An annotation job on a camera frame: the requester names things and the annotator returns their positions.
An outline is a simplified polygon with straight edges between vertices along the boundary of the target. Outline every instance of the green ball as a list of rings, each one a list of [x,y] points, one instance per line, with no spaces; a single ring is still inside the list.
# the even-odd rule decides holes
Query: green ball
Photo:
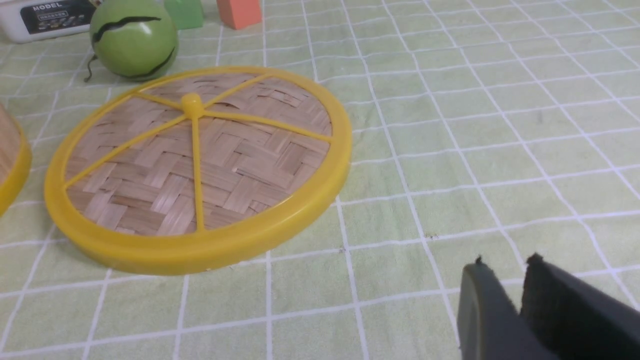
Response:
[[[89,35],[100,62],[135,81],[163,76],[178,53],[178,30],[155,0],[105,1],[93,14]]]

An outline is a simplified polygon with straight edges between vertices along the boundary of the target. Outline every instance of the green block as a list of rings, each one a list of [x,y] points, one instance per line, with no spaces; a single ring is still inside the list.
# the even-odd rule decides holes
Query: green block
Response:
[[[179,30],[201,28],[204,23],[200,0],[164,0],[164,8]]]

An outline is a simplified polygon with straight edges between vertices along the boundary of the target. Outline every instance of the black label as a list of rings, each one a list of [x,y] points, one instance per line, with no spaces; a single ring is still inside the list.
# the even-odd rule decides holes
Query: black label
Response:
[[[20,10],[29,34],[89,25],[95,5],[89,0],[61,0],[25,6]]]

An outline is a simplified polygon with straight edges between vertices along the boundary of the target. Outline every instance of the table surface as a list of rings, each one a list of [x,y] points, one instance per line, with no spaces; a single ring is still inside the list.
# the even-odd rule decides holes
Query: table surface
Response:
[[[133,85],[87,34],[0,38],[0,101],[33,148],[0,220],[0,359],[457,359],[462,267],[518,304],[539,252],[640,302],[637,0],[266,0],[264,22],[180,32],[172,72],[276,67],[345,105],[336,202],[265,256],[187,277],[108,270],[47,215],[64,136]]]

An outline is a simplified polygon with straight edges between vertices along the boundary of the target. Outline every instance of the yellow plastic spoke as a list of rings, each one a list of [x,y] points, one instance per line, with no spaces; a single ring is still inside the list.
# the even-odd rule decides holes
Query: yellow plastic spoke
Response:
[[[174,125],[177,125],[178,123],[184,121],[186,119],[186,117],[184,115],[181,115],[169,122],[165,122],[164,124],[155,127],[151,130],[148,130],[146,133],[142,133],[136,137],[134,137],[133,139],[129,140],[128,142],[123,143],[122,145],[118,146],[117,148],[113,149],[111,152],[109,152],[108,154],[106,154],[105,156],[101,157],[100,160],[96,161],[95,163],[92,163],[91,165],[89,165],[88,167],[86,167],[84,170],[80,171],[79,173],[76,174],[76,176],[72,177],[71,180],[67,181],[65,183],[65,189],[69,188],[69,186],[75,184],[78,180],[82,179],[84,176],[87,176],[88,174],[90,174],[92,171],[94,171],[95,169],[97,169],[100,165],[104,164],[105,162],[113,159],[115,156],[117,156],[118,154],[120,154],[121,152],[125,151],[126,149],[128,149],[131,145],[135,144],[136,142],[139,142],[141,140],[144,140],[152,135],[158,134],[160,131],[168,129],[169,127],[172,127]]]
[[[229,119],[229,120],[245,121],[245,122],[257,122],[258,124],[277,127],[280,129],[288,130],[293,133],[305,135],[310,138],[314,138],[316,140],[320,140],[328,143],[331,143],[331,141],[333,140],[332,137],[330,136],[320,135],[320,134],[314,133],[313,131],[305,130],[301,127],[289,125],[284,122],[267,119],[266,117],[247,115],[247,114],[223,113],[219,111],[205,111],[204,115],[208,117],[217,117],[220,119]]]
[[[220,95],[214,97],[213,99],[205,102],[204,108],[206,109],[206,108],[210,107],[211,105],[213,105],[213,104],[215,104],[217,102],[220,102],[222,99],[224,99],[227,96],[233,94],[234,92],[238,92],[238,91],[246,88],[247,86],[250,86],[252,84],[258,83],[258,82],[260,82],[260,81],[262,81],[262,80],[264,80],[266,78],[271,78],[271,77],[272,77],[272,75],[269,74],[269,73],[263,74],[263,75],[260,75],[260,76],[256,76],[255,78],[253,78],[251,80],[247,80],[244,83],[236,85],[235,87],[232,87],[231,89],[225,90],[222,94],[220,94]]]
[[[188,119],[191,119],[191,144],[193,146],[193,194],[196,208],[196,229],[205,231],[204,227],[204,196],[202,195],[202,171],[200,171],[200,118],[204,114],[202,99],[196,93],[182,97],[182,109]]]
[[[200,171],[200,121],[191,121],[191,138],[193,141],[193,192],[196,206],[196,225],[198,231],[204,228],[204,203],[202,195],[202,172]]]
[[[180,104],[178,104],[177,102],[173,102],[171,100],[167,100],[167,99],[165,99],[163,97],[160,97],[160,96],[149,95],[149,94],[145,94],[143,92],[134,92],[133,96],[141,97],[143,99],[146,99],[146,100],[149,100],[149,101],[153,101],[153,102],[158,102],[159,104],[167,105],[170,108],[182,110],[182,106],[180,106]]]

